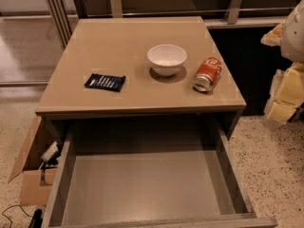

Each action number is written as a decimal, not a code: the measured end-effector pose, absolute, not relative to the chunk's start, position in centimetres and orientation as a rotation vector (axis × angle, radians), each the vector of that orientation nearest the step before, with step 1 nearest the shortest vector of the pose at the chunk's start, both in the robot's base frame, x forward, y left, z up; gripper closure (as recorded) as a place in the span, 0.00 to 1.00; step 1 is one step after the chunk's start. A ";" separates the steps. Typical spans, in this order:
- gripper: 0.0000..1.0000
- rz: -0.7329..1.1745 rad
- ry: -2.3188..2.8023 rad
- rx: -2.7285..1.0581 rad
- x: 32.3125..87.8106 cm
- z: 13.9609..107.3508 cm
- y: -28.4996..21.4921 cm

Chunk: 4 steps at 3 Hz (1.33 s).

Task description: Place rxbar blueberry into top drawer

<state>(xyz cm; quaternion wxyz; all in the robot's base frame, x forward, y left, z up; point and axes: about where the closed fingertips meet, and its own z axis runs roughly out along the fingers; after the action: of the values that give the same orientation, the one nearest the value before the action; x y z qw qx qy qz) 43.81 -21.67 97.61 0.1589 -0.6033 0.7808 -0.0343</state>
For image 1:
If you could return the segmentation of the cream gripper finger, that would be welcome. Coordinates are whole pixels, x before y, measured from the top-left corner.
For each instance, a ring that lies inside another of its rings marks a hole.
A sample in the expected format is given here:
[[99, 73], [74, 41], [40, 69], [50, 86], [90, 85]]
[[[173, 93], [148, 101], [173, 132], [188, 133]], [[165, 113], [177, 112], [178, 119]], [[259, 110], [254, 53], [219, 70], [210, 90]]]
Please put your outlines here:
[[295, 114], [295, 109], [287, 104], [268, 102], [265, 106], [264, 113], [268, 120], [285, 124]]

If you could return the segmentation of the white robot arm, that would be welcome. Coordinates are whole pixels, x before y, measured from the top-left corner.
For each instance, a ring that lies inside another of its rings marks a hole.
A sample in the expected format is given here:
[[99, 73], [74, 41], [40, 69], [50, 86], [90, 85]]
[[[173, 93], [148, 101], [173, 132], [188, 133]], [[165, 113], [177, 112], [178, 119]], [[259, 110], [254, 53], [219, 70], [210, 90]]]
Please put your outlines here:
[[264, 108], [267, 120], [285, 124], [304, 104], [304, 0], [261, 43], [280, 46], [281, 55], [292, 62], [288, 69], [276, 71]]

